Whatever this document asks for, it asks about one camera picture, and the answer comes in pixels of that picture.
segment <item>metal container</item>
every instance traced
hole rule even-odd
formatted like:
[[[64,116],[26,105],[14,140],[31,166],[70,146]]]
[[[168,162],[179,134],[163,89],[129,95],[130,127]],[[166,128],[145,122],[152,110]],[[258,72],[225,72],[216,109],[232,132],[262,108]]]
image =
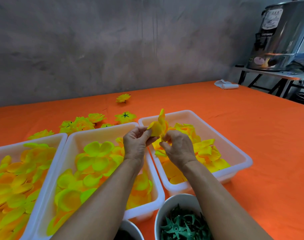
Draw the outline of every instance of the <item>metal container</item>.
[[[287,70],[304,40],[304,1],[268,6],[262,17],[247,68]]]

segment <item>black bucket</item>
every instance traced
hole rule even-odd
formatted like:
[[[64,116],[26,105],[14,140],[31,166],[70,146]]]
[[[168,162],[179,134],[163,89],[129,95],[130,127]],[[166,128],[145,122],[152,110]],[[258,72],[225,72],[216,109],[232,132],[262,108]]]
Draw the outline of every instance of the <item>black bucket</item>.
[[[291,100],[300,104],[304,104],[304,92],[299,92],[291,97]]]

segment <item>tabletop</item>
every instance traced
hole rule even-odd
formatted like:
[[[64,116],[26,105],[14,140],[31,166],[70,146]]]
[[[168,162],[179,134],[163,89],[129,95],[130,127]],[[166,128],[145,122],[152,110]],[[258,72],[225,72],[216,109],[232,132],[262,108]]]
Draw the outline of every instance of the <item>tabletop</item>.
[[[223,90],[214,82],[0,108],[0,146],[24,141],[44,129],[59,132],[64,120],[103,113],[105,123],[125,111],[142,117],[189,109],[253,159],[226,189],[275,239],[304,239],[304,105],[244,86]],[[138,224],[154,239],[154,219]]]
[[[263,75],[268,75],[268,76],[275,76],[279,78],[286,78],[288,80],[304,80],[304,72],[301,74],[297,74],[295,72],[287,72],[287,71],[282,71],[282,72],[269,72],[269,71],[260,71],[260,70],[253,70],[253,69],[248,69],[245,67],[238,67],[238,69],[245,71],[245,72],[253,72],[253,73],[258,73],[258,74],[263,74]]]

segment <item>sticker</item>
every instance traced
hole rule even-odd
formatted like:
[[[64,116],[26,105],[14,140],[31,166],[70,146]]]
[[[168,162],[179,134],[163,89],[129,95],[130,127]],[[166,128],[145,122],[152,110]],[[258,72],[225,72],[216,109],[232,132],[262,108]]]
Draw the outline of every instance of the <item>sticker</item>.
[[[261,30],[261,36],[273,36],[281,20],[283,8],[272,9],[267,11]]]
[[[263,58],[257,56],[254,58],[254,63],[257,65],[263,65],[265,63],[265,60]]]

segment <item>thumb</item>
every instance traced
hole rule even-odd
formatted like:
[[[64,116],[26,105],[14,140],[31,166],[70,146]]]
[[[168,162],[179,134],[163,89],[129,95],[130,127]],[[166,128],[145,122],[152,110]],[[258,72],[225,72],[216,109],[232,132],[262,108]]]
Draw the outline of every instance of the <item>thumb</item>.
[[[141,138],[141,140],[146,142],[151,137],[151,135],[152,135],[152,129],[148,129],[142,134],[142,136],[140,138]]]
[[[169,143],[167,143],[165,141],[160,142],[160,146],[163,147],[163,149],[165,150],[166,154],[167,154],[168,151],[171,150],[171,146],[169,145]]]

